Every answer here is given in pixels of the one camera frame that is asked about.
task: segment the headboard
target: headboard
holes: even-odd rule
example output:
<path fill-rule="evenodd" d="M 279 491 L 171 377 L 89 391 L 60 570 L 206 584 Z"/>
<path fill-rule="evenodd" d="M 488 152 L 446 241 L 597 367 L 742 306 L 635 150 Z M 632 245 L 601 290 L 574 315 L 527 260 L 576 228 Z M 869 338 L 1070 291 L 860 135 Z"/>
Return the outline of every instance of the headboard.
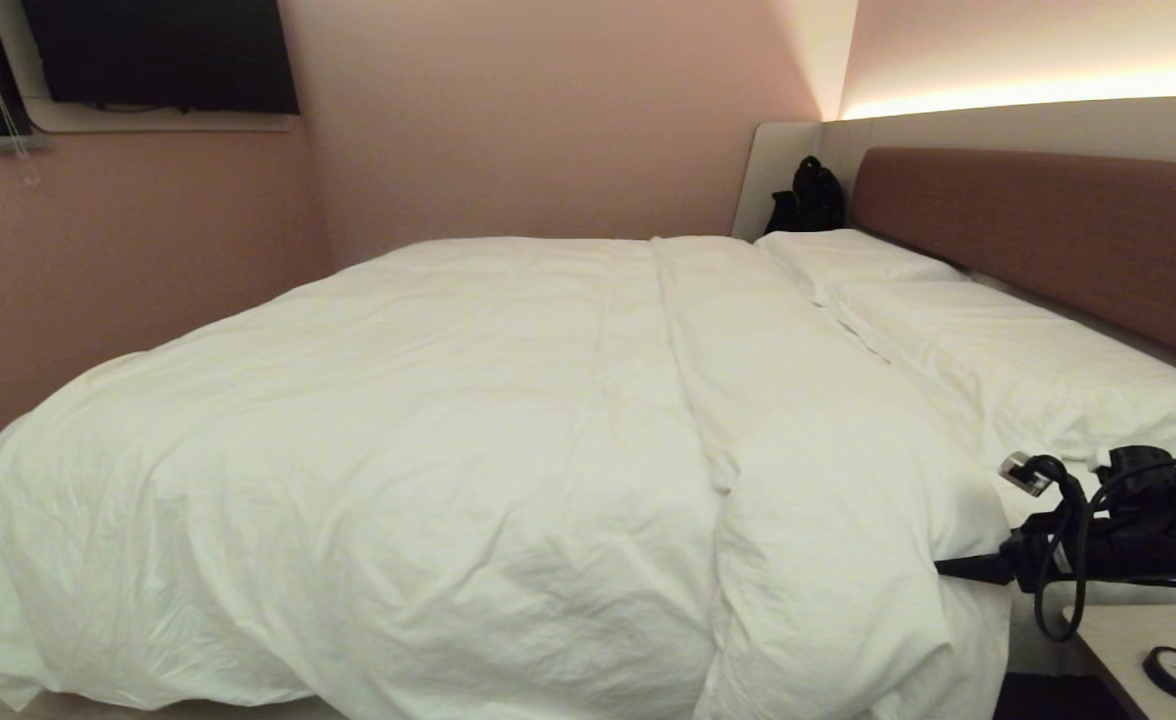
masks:
<path fill-rule="evenodd" d="M 1176 164 L 876 147 L 851 219 L 1176 351 Z"/>

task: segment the backpack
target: backpack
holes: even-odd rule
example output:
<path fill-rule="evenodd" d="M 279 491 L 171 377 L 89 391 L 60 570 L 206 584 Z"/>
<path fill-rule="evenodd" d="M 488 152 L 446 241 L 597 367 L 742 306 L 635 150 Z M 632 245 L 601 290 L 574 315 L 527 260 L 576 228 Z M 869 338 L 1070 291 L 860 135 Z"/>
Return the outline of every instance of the backpack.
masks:
<path fill-rule="evenodd" d="M 775 193 L 775 211 L 766 234 L 817 232 L 846 227 L 846 195 L 836 176 L 814 155 L 802 160 L 793 189 Z"/>

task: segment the television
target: television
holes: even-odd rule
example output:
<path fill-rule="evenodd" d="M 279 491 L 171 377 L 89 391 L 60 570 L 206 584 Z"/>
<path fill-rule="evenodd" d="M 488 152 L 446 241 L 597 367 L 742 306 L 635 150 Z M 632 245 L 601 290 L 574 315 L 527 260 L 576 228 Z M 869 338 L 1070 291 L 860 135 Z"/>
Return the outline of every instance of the television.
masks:
<path fill-rule="evenodd" d="M 24 0 L 58 102 L 299 114 L 278 0 Z"/>

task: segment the bedside table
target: bedside table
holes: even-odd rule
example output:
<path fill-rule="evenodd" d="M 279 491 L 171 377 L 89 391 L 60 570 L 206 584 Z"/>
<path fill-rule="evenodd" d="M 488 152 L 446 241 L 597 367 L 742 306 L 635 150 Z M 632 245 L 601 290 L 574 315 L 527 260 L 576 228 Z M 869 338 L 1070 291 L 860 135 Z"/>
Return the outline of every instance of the bedside table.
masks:
<path fill-rule="evenodd" d="M 1071 614 L 1065 607 L 1064 615 Z M 1154 647 L 1176 648 L 1176 605 L 1087 606 L 1073 641 L 1132 719 L 1176 720 L 1176 698 L 1156 687 L 1142 667 Z"/>

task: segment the white comforter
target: white comforter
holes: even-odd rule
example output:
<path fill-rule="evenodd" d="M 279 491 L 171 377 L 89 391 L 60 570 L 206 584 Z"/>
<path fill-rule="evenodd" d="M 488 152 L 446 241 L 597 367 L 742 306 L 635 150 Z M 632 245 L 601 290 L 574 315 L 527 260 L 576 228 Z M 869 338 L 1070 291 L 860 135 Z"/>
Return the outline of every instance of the white comforter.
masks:
<path fill-rule="evenodd" d="M 984 474 L 686 242 L 419 245 L 62 388 L 0 436 L 0 696 L 990 716 L 1008 593 L 930 565 L 1004 535 Z"/>

